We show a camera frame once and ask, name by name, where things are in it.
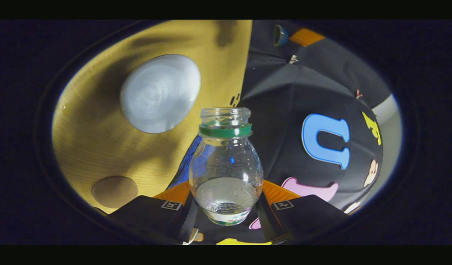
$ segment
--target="blue letter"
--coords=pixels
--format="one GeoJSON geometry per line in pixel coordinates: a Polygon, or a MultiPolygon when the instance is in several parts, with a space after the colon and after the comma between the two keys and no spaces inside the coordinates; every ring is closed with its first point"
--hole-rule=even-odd
{"type": "Polygon", "coordinates": [[[350,140],[350,130],[345,120],[335,120],[320,114],[310,114],[303,122],[301,140],[306,152],[314,159],[339,164],[345,170],[350,162],[350,151],[347,147],[343,151],[327,149],[317,142],[319,131],[335,134],[345,142],[350,140]]]}

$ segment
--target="green lid band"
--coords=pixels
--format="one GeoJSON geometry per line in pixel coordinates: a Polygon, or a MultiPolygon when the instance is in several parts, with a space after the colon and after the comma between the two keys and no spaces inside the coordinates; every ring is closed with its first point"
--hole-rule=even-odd
{"type": "Polygon", "coordinates": [[[232,138],[249,136],[252,131],[252,124],[240,125],[239,128],[234,129],[212,129],[201,124],[199,126],[199,133],[204,136],[216,138],[232,138]]]}

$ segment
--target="water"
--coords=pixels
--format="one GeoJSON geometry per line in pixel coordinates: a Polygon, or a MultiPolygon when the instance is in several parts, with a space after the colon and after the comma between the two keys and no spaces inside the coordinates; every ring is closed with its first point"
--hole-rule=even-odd
{"type": "Polygon", "coordinates": [[[213,223],[231,226],[246,219],[260,192],[239,178],[221,177],[201,184],[195,199],[213,223]]]}

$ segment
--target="black background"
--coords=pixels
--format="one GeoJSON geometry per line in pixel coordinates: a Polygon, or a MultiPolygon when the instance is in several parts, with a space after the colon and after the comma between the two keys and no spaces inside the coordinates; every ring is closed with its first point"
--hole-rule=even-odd
{"type": "MultiPolygon", "coordinates": [[[[32,127],[58,71],[132,22],[0,21],[0,244],[128,243],[52,189],[32,127]]],[[[410,119],[396,181],[318,243],[452,244],[452,21],[301,22],[374,60],[410,119]]]]}

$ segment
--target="pink shape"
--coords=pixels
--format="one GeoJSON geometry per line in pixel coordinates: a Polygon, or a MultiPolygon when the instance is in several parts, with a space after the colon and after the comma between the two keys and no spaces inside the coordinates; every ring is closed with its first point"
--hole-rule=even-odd
{"type": "MultiPolygon", "coordinates": [[[[339,184],[333,183],[330,185],[330,187],[313,187],[313,186],[306,186],[301,185],[298,183],[298,179],[290,177],[287,178],[283,184],[281,185],[282,188],[285,188],[291,192],[296,193],[297,195],[304,197],[308,195],[316,195],[319,198],[330,201],[335,193],[337,192],[337,189],[339,188],[339,184]]],[[[255,221],[249,225],[249,229],[260,229],[260,220],[257,218],[255,221]]]]}

